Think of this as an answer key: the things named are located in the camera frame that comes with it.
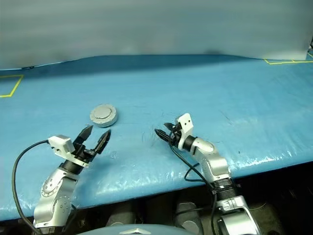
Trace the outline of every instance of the yellow tape line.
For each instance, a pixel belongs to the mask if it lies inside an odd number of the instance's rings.
[[[8,75],[8,76],[0,76],[0,78],[7,78],[7,77],[20,77],[19,80],[17,81],[17,83],[15,84],[14,88],[12,89],[10,94],[1,94],[0,98],[5,98],[5,97],[12,97],[12,95],[14,94],[16,88],[19,86],[21,80],[23,79],[24,75],[19,74],[19,75]]]
[[[267,59],[264,59],[264,61],[266,63],[268,63],[269,65],[313,63],[313,60],[312,61],[310,61],[310,60],[305,60],[305,61],[294,61],[294,60],[292,60],[292,61],[284,61],[284,62],[269,62]]]

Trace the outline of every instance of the dark floor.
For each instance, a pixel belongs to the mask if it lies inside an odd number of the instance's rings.
[[[313,163],[236,179],[263,235],[313,234]],[[179,201],[190,201],[205,210],[199,212],[205,235],[210,227],[211,197],[205,187],[188,188],[129,201],[134,223],[174,226]],[[78,234],[105,227],[112,212],[123,204],[104,205],[78,210],[66,234]],[[20,221],[0,222],[0,235],[28,235],[30,230]]]

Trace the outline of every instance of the blue table surface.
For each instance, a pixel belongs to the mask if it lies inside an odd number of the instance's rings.
[[[11,191],[18,154],[53,135],[75,138],[103,103],[114,105],[119,118],[106,149],[80,175],[73,198],[78,208],[198,185],[184,181],[187,166],[154,133],[186,112],[194,135],[217,146],[234,177],[311,161],[312,59],[273,64],[221,55],[103,56],[1,71],[2,94],[20,78],[6,76],[23,78],[11,97],[0,98],[0,220],[19,217]],[[87,148],[104,132],[94,127]],[[48,145],[20,161],[17,191],[27,216],[62,161]]]

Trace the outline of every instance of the silver robot arm segment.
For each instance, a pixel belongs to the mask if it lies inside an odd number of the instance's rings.
[[[224,157],[219,155],[216,147],[201,138],[192,136],[193,123],[190,115],[184,114],[176,119],[176,124],[164,124],[173,138],[162,130],[156,134],[165,141],[171,141],[179,150],[190,152],[192,158],[202,167],[203,176],[217,195],[217,208],[222,216],[217,220],[221,235],[260,235],[260,229],[253,219],[246,201],[238,193],[231,179],[229,167]]]
[[[111,131],[104,133],[94,149],[86,149],[83,142],[87,140],[92,126],[82,130],[74,142],[69,137],[59,135],[48,139],[54,153],[65,162],[46,179],[41,189],[41,198],[34,211],[35,228],[42,234],[63,232],[72,208],[72,195],[79,174],[89,166],[96,154],[101,154],[107,145]]]

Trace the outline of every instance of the gray round object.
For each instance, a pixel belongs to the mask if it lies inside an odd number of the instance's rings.
[[[99,127],[111,126],[117,120],[117,112],[112,105],[102,104],[92,110],[90,113],[90,119]]]

